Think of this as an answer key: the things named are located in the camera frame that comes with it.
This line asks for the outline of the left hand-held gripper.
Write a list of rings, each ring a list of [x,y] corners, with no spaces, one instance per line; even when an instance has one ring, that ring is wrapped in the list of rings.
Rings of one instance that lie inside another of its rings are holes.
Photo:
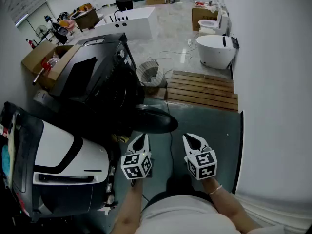
[[[143,133],[133,139],[128,145],[127,151],[144,153],[123,155],[121,157],[121,169],[126,179],[146,178],[152,168],[148,134]]]

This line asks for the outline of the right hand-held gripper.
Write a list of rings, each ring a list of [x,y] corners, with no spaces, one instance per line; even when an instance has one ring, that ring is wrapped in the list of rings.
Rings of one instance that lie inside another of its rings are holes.
[[[203,180],[216,175],[217,158],[215,151],[210,150],[207,141],[195,134],[182,136],[187,169],[196,180]]]

